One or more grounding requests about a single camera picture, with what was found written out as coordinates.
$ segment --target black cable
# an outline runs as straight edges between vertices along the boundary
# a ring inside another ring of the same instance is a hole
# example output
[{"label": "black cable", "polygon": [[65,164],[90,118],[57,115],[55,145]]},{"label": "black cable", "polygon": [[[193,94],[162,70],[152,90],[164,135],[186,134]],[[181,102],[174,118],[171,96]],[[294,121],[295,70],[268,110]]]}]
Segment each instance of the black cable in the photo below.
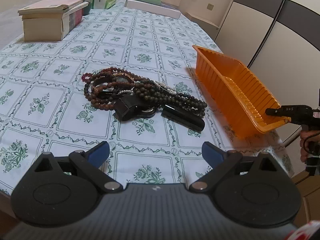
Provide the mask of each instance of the black cable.
[{"label": "black cable", "polygon": [[319,132],[316,132],[315,134],[312,134],[312,135],[308,136],[308,137],[303,141],[303,149],[304,149],[307,153],[312,154],[309,150],[306,149],[306,141],[307,141],[308,139],[312,138],[312,137],[315,137],[315,136],[319,135],[319,134],[320,134],[320,131],[319,131]]}]

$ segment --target long white box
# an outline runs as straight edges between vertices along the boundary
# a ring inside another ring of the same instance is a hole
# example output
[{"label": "long white box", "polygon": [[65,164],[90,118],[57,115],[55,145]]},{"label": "long white box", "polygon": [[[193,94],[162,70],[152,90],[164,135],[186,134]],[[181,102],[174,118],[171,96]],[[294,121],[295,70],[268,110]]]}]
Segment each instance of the long white box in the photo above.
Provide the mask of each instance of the long white box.
[{"label": "long white box", "polygon": [[136,0],[126,0],[124,6],[130,9],[138,9],[138,10],[142,10],[142,11],[146,11],[154,14],[168,16],[173,19],[179,19],[181,15],[180,11],[170,8],[170,6],[165,4],[161,4],[159,6],[159,5],[140,2]]}]

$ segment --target wooden floor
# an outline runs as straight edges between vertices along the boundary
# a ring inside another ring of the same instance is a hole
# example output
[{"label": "wooden floor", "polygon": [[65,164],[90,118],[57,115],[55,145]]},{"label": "wooden floor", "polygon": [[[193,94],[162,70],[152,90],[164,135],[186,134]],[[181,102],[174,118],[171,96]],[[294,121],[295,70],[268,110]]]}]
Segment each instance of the wooden floor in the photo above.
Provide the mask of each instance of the wooden floor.
[{"label": "wooden floor", "polygon": [[0,211],[0,237],[13,229],[19,221],[12,216]]}]

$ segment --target wooden cabinet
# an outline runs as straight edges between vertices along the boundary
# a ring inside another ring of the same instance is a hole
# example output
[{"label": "wooden cabinet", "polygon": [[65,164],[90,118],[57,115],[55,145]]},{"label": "wooden cabinet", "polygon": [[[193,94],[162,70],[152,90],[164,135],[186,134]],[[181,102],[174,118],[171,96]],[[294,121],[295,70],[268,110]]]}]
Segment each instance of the wooden cabinet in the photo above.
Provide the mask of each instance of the wooden cabinet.
[{"label": "wooden cabinet", "polygon": [[320,220],[320,176],[303,171],[292,178],[301,194],[301,208],[294,220],[301,227],[310,220]]}]

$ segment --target white pearl strand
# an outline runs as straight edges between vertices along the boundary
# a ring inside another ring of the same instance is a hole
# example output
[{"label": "white pearl strand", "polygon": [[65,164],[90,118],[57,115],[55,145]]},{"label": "white pearl strand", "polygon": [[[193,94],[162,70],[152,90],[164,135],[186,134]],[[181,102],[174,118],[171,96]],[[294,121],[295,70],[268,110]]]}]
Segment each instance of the white pearl strand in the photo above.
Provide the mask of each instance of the white pearl strand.
[{"label": "white pearl strand", "polygon": [[168,92],[169,92],[170,94],[172,94],[172,95],[176,95],[176,94],[177,94],[177,91],[176,91],[175,88],[171,88],[171,87],[169,87],[168,85],[166,85],[166,84],[164,84],[164,83],[160,83],[160,82],[158,82],[158,81],[153,81],[153,82],[156,84],[156,86],[157,86],[158,88],[162,88],[162,89],[168,91]]},{"label": "white pearl strand", "polygon": [[117,95],[121,95],[123,93],[131,93],[133,95],[133,91],[132,90],[121,90],[120,92],[118,92]]}]

